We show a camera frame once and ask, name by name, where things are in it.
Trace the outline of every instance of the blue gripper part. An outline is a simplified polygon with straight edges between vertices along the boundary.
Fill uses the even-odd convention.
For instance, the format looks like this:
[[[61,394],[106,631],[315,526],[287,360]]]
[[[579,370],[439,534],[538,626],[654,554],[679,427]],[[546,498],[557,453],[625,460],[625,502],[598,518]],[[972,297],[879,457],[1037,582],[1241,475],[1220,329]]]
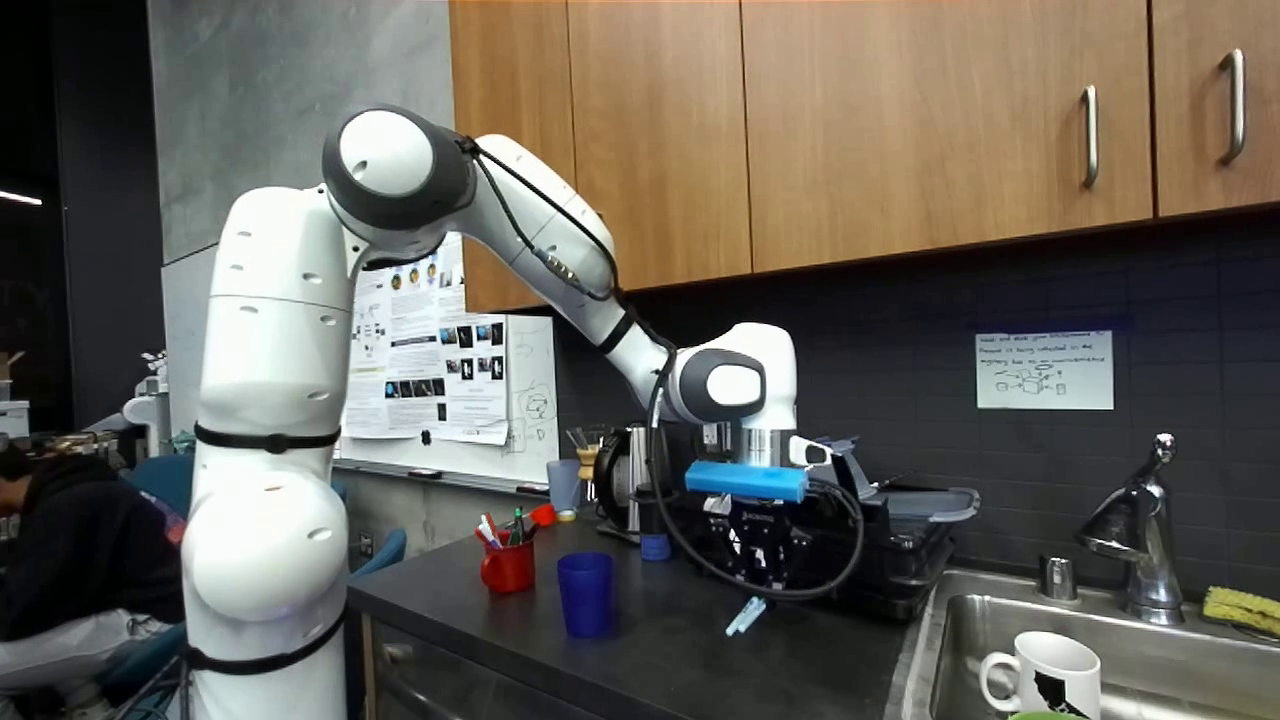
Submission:
[[[806,470],[754,470],[694,460],[685,472],[687,492],[731,498],[731,502],[788,502],[799,505],[808,475]]]

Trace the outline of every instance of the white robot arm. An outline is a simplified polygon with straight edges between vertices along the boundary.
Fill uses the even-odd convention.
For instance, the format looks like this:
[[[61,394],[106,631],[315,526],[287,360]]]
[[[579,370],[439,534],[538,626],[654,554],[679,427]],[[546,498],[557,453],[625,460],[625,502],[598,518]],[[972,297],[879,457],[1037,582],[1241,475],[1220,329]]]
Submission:
[[[346,505],[334,446],[347,388],[352,275],[465,234],[598,345],[654,413],[731,421],[731,465],[696,492],[799,502],[797,349],[738,324],[701,349],[656,342],[618,294],[602,218],[507,138],[456,138],[367,109],[322,151],[322,188],[255,188],[230,214],[200,376],[184,538],[192,718],[346,718]]]

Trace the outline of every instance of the dark backsplash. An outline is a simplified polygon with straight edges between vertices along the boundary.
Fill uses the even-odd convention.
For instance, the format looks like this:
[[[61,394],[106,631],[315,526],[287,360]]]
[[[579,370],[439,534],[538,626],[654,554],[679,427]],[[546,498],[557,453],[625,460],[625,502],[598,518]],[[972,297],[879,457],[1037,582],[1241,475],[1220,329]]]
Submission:
[[[679,345],[731,319],[797,335],[799,432],[858,437],[879,482],[965,484],[984,509],[960,559],[1037,569],[1172,427],[1172,555],[1190,585],[1280,575],[1280,214],[1203,218],[1051,243],[1001,243],[844,274],[634,297]],[[972,413],[968,334],[1117,329],[1117,413]],[[573,349],[575,426],[646,413],[591,349]]]

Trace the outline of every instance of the faucet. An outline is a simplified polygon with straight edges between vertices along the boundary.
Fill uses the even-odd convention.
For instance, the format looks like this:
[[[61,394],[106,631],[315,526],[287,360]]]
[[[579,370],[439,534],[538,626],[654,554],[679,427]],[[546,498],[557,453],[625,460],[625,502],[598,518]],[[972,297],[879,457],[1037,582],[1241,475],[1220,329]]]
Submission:
[[[1179,626],[1185,591],[1165,542],[1165,470],[1172,432],[1155,432],[1146,470],[1117,487],[1081,527],[1090,554],[1127,563],[1127,614],[1150,626]]]

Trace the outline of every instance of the cabinet door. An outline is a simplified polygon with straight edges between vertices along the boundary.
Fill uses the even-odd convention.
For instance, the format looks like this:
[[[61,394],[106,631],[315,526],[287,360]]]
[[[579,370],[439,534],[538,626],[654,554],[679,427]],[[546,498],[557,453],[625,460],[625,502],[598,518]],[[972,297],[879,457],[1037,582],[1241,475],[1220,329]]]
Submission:
[[[625,290],[748,274],[742,0],[569,0],[569,37],[575,180]]]
[[[755,270],[1152,218],[1150,0],[744,0],[744,62]]]
[[[1280,4],[1152,0],[1152,57],[1155,214],[1280,199]]]
[[[573,184],[564,0],[452,0],[452,102],[462,132],[504,132]],[[474,313],[541,306],[489,250],[465,255]]]

